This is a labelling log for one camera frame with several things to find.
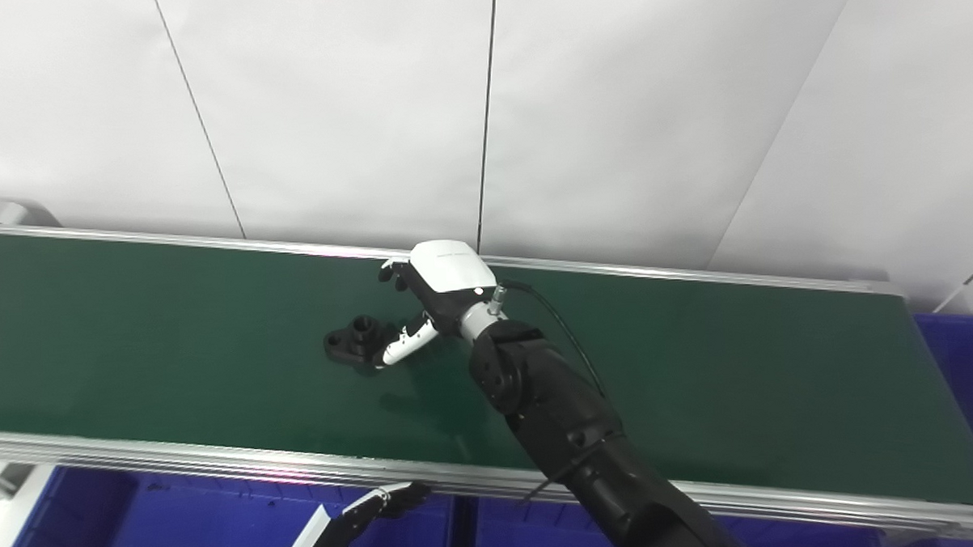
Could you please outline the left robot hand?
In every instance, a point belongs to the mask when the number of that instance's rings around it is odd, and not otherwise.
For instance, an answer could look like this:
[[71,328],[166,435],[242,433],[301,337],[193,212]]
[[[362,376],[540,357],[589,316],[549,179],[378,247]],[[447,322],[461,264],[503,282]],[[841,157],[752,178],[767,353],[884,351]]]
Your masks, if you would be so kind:
[[387,484],[365,492],[330,516],[318,507],[291,547],[350,547],[377,519],[401,519],[426,501],[432,486],[420,480]]

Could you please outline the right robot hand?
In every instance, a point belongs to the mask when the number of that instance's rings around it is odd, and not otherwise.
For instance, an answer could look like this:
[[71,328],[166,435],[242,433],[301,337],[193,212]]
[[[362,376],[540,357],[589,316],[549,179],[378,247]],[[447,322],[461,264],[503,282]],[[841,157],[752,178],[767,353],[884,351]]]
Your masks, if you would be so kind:
[[497,292],[505,288],[481,256],[463,241],[427,240],[405,259],[379,268],[380,282],[411,291],[421,312],[374,356],[379,369],[396,365],[437,337],[461,337],[472,344],[490,325],[506,320]]

